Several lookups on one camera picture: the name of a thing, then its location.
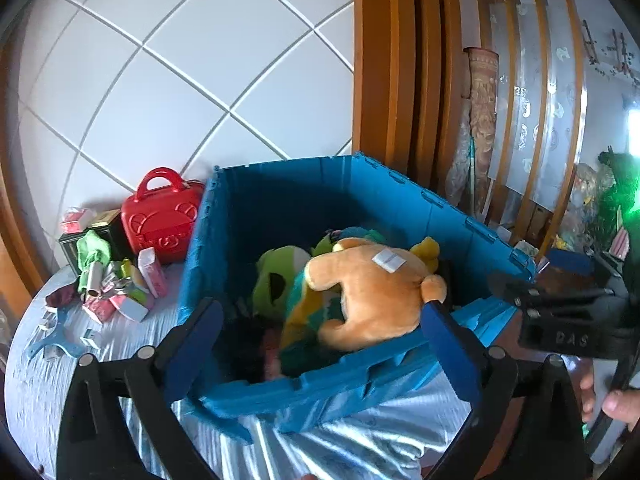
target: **blue box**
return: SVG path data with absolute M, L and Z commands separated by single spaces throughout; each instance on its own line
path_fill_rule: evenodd
M 433 237 L 461 285 L 454 279 L 454 304 L 464 305 L 454 317 L 485 345 L 514 312 L 490 296 L 487 274 L 502 270 L 526 280 L 535 274 L 528 256 L 485 225 L 360 153 L 216 168 L 187 256 L 178 323 L 201 298 L 249 297 L 255 264 L 265 251 L 285 245 L 308 249 L 328 229 L 348 226 L 377 229 L 393 247 Z M 240 416 L 256 415 L 279 431 L 301 432 L 415 390 L 439 371 L 419 329 L 294 379 L 248 384 L 234 380 L 225 361 L 224 351 L 214 346 L 188 397 L 199 415 L 246 442 L 252 438 Z

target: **silver tablecloth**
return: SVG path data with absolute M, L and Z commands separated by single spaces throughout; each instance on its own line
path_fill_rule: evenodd
M 116 313 L 102 327 L 102 348 L 92 353 L 108 361 L 131 357 L 144 345 L 158 345 L 176 323 L 181 274 L 182 266 L 167 270 L 171 292 L 142 323 Z M 31 302 L 15 333 L 4 387 L 11 434 L 31 464 L 42 466 L 45 478 L 51 479 L 55 478 L 60 417 L 76 362 L 67 355 L 45 362 L 42 354 L 29 361 L 26 348 L 43 337 L 38 321 L 45 312 L 44 297 L 73 280 L 69 267 L 61 269 Z M 87 328 L 99 326 L 74 307 L 66 323 L 67 336 L 79 342 Z M 129 399 L 122 400 L 122 408 L 146 468 L 168 479 Z M 174 403 L 172 409 L 204 459 L 224 480 L 297 480 L 306 473 L 321 480 L 418 479 L 420 462 L 437 461 L 469 412 L 468 404 L 457 399 L 443 373 L 407 396 L 308 433 L 279 434 L 268 424 L 247 417 L 243 424 L 251 429 L 252 446 L 238 444 L 187 413 L 183 402 Z

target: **black box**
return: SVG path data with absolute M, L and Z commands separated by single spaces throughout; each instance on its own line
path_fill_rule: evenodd
M 76 243 L 82 238 L 88 230 L 93 230 L 96 234 L 106 240 L 111 246 L 111 260 L 120 262 L 124 258 L 135 261 L 135 256 L 127 240 L 127 235 L 122 226 L 120 219 L 120 211 L 113 210 L 99 214 L 87 229 L 81 233 L 65 233 L 58 242 L 65 253 L 66 260 L 73 268 L 76 276 L 80 276 L 78 267 L 78 247 Z

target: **orange plush toy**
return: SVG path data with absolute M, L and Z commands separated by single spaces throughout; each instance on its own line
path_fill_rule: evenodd
M 355 351 L 413 331 L 428 301 L 444 301 L 447 285 L 415 254 L 345 238 L 334 252 L 312 258 L 305 267 L 310 290 L 342 288 L 346 321 L 332 319 L 320 327 L 325 345 Z

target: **screw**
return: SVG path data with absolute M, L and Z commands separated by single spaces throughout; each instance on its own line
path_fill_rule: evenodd
M 78 359 L 78 364 L 80 366 L 88 366 L 94 362 L 93 354 L 84 354 Z
M 155 353 L 156 353 L 156 349 L 153 348 L 152 346 L 143 346 L 140 350 L 138 350 L 136 355 L 140 359 L 150 359 L 151 357 L 153 357 Z
M 564 366 L 564 361 L 558 354 L 551 354 L 549 356 L 549 362 L 552 364 L 552 366 L 555 366 L 557 368 Z
M 489 355 L 494 359 L 504 359 L 507 352 L 504 351 L 503 348 L 499 346 L 492 346 L 489 348 Z

